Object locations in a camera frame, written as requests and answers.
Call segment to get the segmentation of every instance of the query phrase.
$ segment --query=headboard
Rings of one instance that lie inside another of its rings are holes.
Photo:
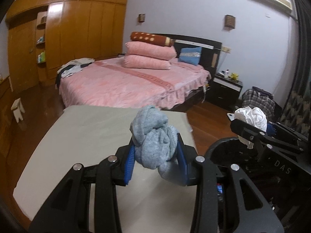
[[[174,47],[177,52],[177,57],[179,57],[180,50],[182,48],[186,47],[194,48],[196,46],[201,46],[202,53],[199,64],[203,66],[205,70],[209,71],[212,77],[214,77],[218,65],[222,43],[199,37],[190,37],[172,34],[158,34],[158,35],[167,36],[170,37],[171,39],[176,40],[176,42],[174,43]]]

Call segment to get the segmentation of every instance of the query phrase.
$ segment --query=wall socket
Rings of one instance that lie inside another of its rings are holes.
[[[231,53],[231,48],[222,46],[222,47],[221,47],[221,51],[227,52],[227,53]]]

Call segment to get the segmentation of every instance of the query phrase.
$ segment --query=blue gripper pad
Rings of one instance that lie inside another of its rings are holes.
[[[187,183],[189,182],[188,166],[187,166],[186,159],[183,154],[183,150],[181,148],[181,143],[179,140],[177,141],[176,151],[177,151],[177,161],[178,161],[179,172],[181,175],[181,184],[186,186]]]
[[[124,165],[124,183],[127,185],[132,178],[135,164],[135,146],[132,144]]]

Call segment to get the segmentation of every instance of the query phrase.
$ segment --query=metal pin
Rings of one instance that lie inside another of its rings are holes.
[[[232,164],[230,167],[233,171],[237,171],[240,169],[240,167],[237,164]]]
[[[81,170],[81,168],[82,168],[82,165],[81,165],[80,163],[77,163],[77,164],[75,164],[75,165],[73,166],[73,169],[74,169],[75,171],[79,171],[79,170]]]
[[[197,162],[202,163],[202,162],[204,162],[205,158],[204,158],[203,156],[196,156],[196,157],[195,157],[195,160],[196,160]]]
[[[118,157],[116,155],[111,155],[108,157],[109,162],[116,162],[118,160]]]

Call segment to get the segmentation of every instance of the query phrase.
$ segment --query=bed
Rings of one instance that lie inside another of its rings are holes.
[[[65,107],[92,105],[140,108],[155,105],[172,109],[197,93],[216,70],[221,43],[180,35],[174,47],[179,55],[184,47],[202,46],[200,65],[173,60],[170,70],[123,68],[123,57],[99,60],[83,71],[62,78],[59,93]]]

